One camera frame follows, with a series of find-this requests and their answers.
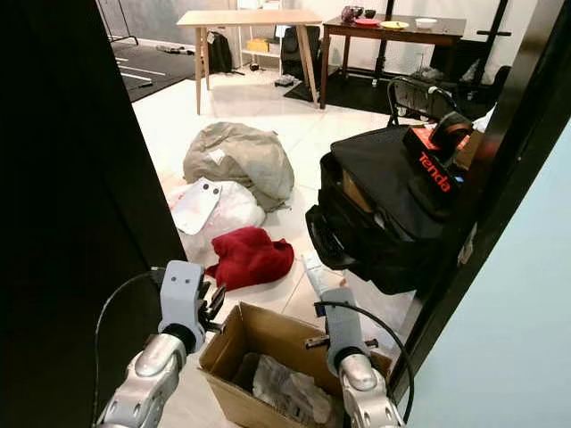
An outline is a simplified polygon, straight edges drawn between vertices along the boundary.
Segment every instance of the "white bowl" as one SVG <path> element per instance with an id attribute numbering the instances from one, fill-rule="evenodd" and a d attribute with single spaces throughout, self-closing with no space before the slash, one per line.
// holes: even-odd
<path id="1" fill-rule="evenodd" d="M 434 18 L 416 18 L 415 21 L 419 29 L 431 29 L 438 22 Z"/>

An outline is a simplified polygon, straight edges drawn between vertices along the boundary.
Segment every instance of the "black rug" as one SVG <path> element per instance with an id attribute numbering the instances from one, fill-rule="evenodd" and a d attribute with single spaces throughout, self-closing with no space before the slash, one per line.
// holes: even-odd
<path id="1" fill-rule="evenodd" d="M 327 79 L 327 104 L 349 109 L 391 114 L 391 105 L 386 94 L 387 81 L 379 80 L 377 87 L 371 85 L 371 78 L 349 76 L 345 78 L 335 72 Z M 284 96 L 310 101 L 310 91 L 300 83 Z"/>
<path id="2" fill-rule="evenodd" d="M 131 102 L 154 94 L 185 78 L 194 79 L 193 55 L 164 53 L 150 46 L 122 43 L 113 43 L 112 48 L 115 58 L 118 59 L 119 70 Z"/>

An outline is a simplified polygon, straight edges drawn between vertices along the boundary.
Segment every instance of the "cable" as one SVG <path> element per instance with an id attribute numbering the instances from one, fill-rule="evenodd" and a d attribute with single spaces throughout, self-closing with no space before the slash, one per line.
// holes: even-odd
<path id="1" fill-rule="evenodd" d="M 338 306 L 341 308 L 347 308 L 347 309 L 351 309 L 351 310 L 354 310 L 356 312 L 359 312 L 359 313 L 363 314 L 365 317 L 370 318 L 375 323 L 377 323 L 378 325 L 383 327 L 383 329 L 387 333 L 389 333 L 389 335 L 394 339 L 397 346 L 401 350 L 401 355 L 404 358 L 404 362 L 405 362 L 406 367 L 407 367 L 407 373 L 409 374 L 409 399 L 407 400 L 407 407 L 404 411 L 404 416 L 402 417 L 402 420 L 404 421 L 404 423 L 407 423 L 409 421 L 410 411 L 412 410 L 412 401 L 414 400 L 414 373 L 412 371 L 412 363 L 410 362 L 410 355 L 407 352 L 407 350 L 404 348 L 404 345 L 402 344 L 401 339 L 399 339 L 399 336 L 397 336 L 396 333 L 394 332 L 394 330 L 391 327 L 389 327 L 385 323 L 385 321 L 383 321 L 379 317 L 374 316 L 373 314 L 371 314 L 370 312 L 368 312 L 365 309 L 359 308 L 357 306 L 353 306 L 349 303 L 345 303 L 342 301 L 323 300 L 323 301 L 316 301 L 315 303 L 313 303 L 313 306 L 315 306 L 315 307 L 318 307 L 318 306 L 332 306 L 332 307 Z"/>
<path id="2" fill-rule="evenodd" d="M 160 284 L 162 282 L 161 273 L 164 276 L 164 267 L 153 267 L 152 270 L 144 272 L 142 274 L 133 276 L 132 278 L 125 281 L 121 284 L 115 291 L 109 296 L 109 298 L 103 304 L 101 311 L 99 312 L 99 318 L 97 318 L 97 324 L 95 325 L 95 333 L 94 333 L 94 372 L 93 372 L 93 402 L 91 406 L 91 424 L 89 425 L 90 428 L 95 428 L 95 424 L 97 423 L 97 401 L 99 400 L 99 328 L 101 327 L 101 323 L 103 321 L 103 316 L 105 315 L 105 311 L 109 304 L 117 297 L 117 295 L 126 287 L 134 284 L 135 282 L 139 281 L 140 279 L 144 278 L 151 278 L 156 284 Z"/>

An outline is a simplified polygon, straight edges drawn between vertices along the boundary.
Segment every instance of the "table leg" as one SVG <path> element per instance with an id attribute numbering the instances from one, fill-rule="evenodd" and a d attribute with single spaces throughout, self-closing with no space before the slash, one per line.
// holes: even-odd
<path id="1" fill-rule="evenodd" d="M 328 72 L 328 64 L 329 64 L 329 28 L 327 26 L 324 27 L 324 34 L 323 34 L 323 42 L 321 43 L 321 52 L 322 52 L 322 60 L 321 60 L 321 91 L 319 93 L 320 102 L 319 107 L 321 109 L 325 109 L 325 100 L 326 100 L 326 93 L 327 93 L 327 72 Z"/>
<path id="2" fill-rule="evenodd" d="M 454 57 L 456 56 L 456 48 L 458 47 L 458 41 L 455 41 L 450 46 L 450 52 L 448 53 L 448 59 L 446 60 L 446 66 L 444 68 L 444 79 L 449 80 L 450 74 L 452 73 L 452 67 L 454 66 Z"/>
<path id="3" fill-rule="evenodd" d="M 307 85 L 309 82 L 309 79 L 308 79 L 308 75 L 307 75 L 307 63 L 305 61 L 307 58 L 307 54 L 305 53 L 305 43 L 303 42 L 303 29 L 304 28 L 305 27 L 303 25 L 295 26 L 295 30 L 297 31 L 297 45 L 299 46 L 300 58 L 302 60 L 303 79 L 304 79 L 305 85 Z"/>
<path id="4" fill-rule="evenodd" d="M 307 27 L 301 26 L 301 33 L 303 39 L 303 50 L 305 51 L 305 68 L 310 81 L 311 98 L 313 98 L 313 105 L 318 106 L 318 91 L 315 87 L 315 73 L 313 72 L 313 60 L 311 59 L 310 38 L 307 35 Z"/>
<path id="5" fill-rule="evenodd" d="M 211 65 L 208 56 L 208 29 L 203 28 L 203 58 L 204 58 L 204 78 L 206 78 L 206 89 L 211 90 Z"/>
<path id="6" fill-rule="evenodd" d="M 203 79 L 203 59 L 202 50 L 202 29 L 196 27 L 194 41 L 194 82 L 196 83 L 196 114 L 200 114 L 200 85 Z"/>
<path id="7" fill-rule="evenodd" d="M 349 61 L 349 45 L 351 44 L 351 36 L 345 36 L 345 47 L 343 48 L 343 66 L 342 73 L 347 77 L 347 62 Z"/>

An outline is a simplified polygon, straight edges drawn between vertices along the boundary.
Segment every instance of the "red cloth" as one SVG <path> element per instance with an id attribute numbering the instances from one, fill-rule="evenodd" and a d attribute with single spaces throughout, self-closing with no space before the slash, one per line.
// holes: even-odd
<path id="1" fill-rule="evenodd" d="M 294 263 L 294 249 L 285 239 L 272 242 L 264 229 L 243 227 L 212 240 L 218 265 L 206 269 L 228 290 L 264 284 L 285 276 Z"/>

